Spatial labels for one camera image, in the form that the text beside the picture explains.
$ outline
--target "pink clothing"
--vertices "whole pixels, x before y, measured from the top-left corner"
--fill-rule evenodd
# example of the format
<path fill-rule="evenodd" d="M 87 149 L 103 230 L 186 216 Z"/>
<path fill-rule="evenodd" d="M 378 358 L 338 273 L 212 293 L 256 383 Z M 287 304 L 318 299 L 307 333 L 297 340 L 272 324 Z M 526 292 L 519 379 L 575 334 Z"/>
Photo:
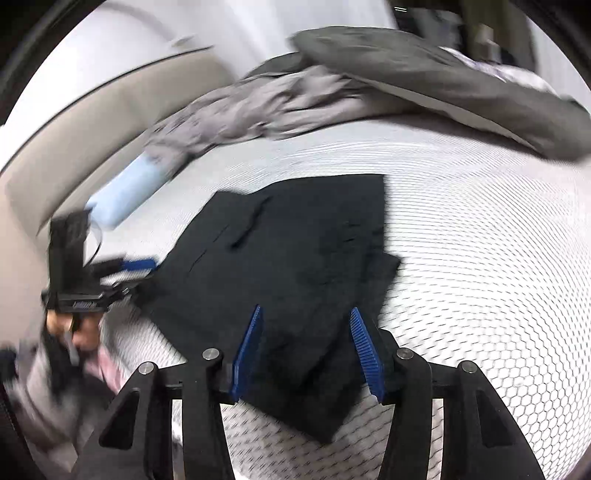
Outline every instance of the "pink clothing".
<path fill-rule="evenodd" d="M 109 356 L 104 346 L 100 346 L 97 353 L 84 364 L 84 370 L 94 377 L 100 378 L 115 393 L 119 393 L 125 384 L 121 370 Z"/>

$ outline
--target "blue sponge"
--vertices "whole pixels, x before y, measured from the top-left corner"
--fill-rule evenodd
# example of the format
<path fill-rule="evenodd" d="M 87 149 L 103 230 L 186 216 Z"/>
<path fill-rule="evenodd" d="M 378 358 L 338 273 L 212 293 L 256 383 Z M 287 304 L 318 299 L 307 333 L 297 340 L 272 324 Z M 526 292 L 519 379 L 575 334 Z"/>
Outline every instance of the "blue sponge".
<path fill-rule="evenodd" d="M 127 168 L 96 192 L 86 208 L 103 230 L 112 230 L 149 199 L 168 180 L 164 170 L 142 153 Z"/>

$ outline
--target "black cloth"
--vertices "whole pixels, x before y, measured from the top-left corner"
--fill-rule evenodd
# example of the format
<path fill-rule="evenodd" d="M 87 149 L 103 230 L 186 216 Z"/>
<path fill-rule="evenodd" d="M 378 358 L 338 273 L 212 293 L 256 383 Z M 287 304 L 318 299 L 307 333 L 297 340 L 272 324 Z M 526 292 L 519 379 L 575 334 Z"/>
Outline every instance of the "black cloth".
<path fill-rule="evenodd" d="M 233 358 L 260 304 L 261 356 L 245 400 L 329 442 L 363 384 L 349 313 L 375 319 L 400 264 L 383 244 L 379 175 L 217 192 L 138 305 L 190 361 L 209 347 Z"/>

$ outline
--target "hexagonal mesh pattern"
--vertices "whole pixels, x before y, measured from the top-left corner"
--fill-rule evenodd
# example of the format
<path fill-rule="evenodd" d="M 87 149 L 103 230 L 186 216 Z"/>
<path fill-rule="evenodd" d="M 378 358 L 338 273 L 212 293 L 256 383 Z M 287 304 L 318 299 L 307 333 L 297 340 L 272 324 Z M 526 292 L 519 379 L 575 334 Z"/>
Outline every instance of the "hexagonal mesh pattern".
<path fill-rule="evenodd" d="M 165 255 L 218 189 L 386 174 L 386 246 L 404 266 L 381 325 L 429 361 L 476 361 L 546 478 L 558 480 L 591 440 L 591 167 L 542 161 L 442 119 L 397 122 L 353 122 L 212 150 L 105 235 L 101 255 Z M 145 319 L 106 322 L 105 330 L 130 369 L 148 359 L 161 366 L 182 361 Z M 327 446 L 246 404 L 224 407 L 223 416 L 234 467 L 251 480 L 370 480 L 392 408 L 365 389 Z M 442 418 L 435 402 L 429 478 L 441 470 Z"/>

